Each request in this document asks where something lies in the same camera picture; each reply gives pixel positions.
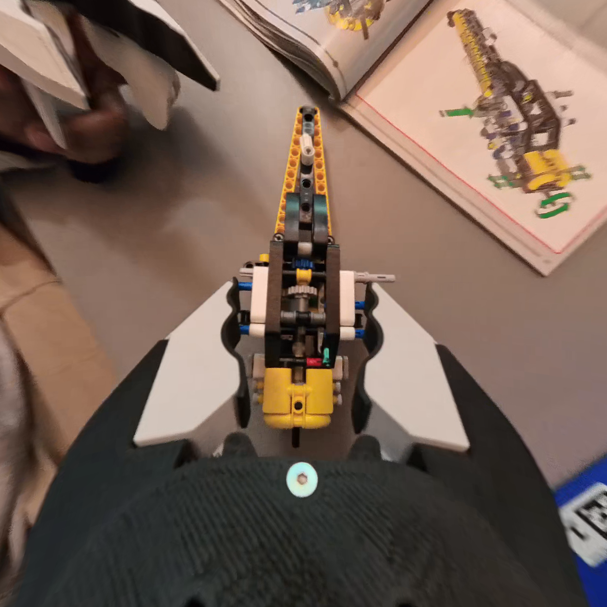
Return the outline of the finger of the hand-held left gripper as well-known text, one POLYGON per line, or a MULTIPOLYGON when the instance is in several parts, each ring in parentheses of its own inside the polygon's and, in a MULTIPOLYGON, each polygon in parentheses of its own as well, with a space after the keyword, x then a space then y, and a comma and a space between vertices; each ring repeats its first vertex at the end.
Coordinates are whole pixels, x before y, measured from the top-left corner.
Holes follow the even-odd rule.
POLYGON ((1 13, 1 65, 21 80, 55 144, 63 112, 89 110, 89 94, 63 13, 1 13))
POLYGON ((213 92, 220 87, 217 71, 158 1, 86 1, 86 36, 156 129, 169 123, 178 74, 213 92))

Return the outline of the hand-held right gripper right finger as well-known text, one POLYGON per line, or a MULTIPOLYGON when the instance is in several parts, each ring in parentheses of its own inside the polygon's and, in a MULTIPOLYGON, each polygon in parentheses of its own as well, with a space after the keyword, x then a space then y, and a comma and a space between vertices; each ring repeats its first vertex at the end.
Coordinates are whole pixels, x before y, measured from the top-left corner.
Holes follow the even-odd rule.
POLYGON ((364 315, 367 356, 353 392, 355 434, 375 438, 383 459, 405 459, 414 445, 467 452, 435 340, 380 284, 367 285, 364 315))

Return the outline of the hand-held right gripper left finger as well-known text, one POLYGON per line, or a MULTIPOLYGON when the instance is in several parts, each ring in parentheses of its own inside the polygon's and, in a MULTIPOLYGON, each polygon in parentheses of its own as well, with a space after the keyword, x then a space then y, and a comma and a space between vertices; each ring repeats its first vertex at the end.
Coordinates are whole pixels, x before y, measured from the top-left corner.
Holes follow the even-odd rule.
POLYGON ((137 447, 186 440, 200 457, 218 455, 250 415, 240 340, 239 282, 225 282, 168 336, 133 436, 137 447))

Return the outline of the yellow black lego crane model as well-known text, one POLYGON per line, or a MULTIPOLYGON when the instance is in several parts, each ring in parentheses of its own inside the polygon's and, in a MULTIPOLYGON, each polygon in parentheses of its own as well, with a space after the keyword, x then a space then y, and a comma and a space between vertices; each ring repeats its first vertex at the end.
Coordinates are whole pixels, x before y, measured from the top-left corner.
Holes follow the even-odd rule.
POLYGON ((296 110, 280 195, 268 253, 239 270, 239 290, 250 293, 239 324, 241 335, 263 339, 249 372, 263 421, 298 448, 300 432, 327 427, 342 404, 348 360, 339 347, 365 335, 356 287, 396 277, 341 268, 315 106, 296 110))

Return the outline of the open lego instruction booklet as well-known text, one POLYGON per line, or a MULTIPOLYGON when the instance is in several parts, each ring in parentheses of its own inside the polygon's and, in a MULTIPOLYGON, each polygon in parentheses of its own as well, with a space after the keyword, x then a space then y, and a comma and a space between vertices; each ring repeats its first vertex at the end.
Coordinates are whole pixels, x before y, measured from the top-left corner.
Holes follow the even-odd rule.
POLYGON ((221 1, 547 276, 606 225, 606 1, 221 1))

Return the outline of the person's left hand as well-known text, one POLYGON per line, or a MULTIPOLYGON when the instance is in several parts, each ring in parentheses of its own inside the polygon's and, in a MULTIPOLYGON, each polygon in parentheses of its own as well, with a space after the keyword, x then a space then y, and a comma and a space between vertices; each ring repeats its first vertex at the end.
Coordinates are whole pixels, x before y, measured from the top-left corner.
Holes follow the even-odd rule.
POLYGON ((119 90, 123 80, 103 64, 90 64, 83 74, 91 94, 90 110, 63 121, 67 147, 62 148, 52 139, 19 78, 2 67, 1 141, 88 164, 119 156, 129 127, 127 104, 119 90))

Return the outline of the beige pants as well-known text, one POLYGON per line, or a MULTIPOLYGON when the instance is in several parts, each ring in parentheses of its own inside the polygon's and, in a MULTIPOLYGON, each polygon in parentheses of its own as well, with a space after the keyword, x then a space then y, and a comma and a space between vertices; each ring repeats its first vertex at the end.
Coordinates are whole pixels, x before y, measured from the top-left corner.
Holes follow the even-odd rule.
POLYGON ((117 384, 109 356, 48 266, 1 227, 1 329, 14 348, 28 416, 26 527, 67 451, 117 384))

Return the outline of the blue cardboard box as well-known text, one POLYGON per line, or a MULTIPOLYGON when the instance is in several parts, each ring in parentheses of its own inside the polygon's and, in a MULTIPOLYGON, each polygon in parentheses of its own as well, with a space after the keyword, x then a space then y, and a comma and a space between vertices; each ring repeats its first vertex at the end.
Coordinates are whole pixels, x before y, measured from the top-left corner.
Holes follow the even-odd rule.
POLYGON ((584 571, 606 577, 606 457, 555 491, 569 547, 584 571))

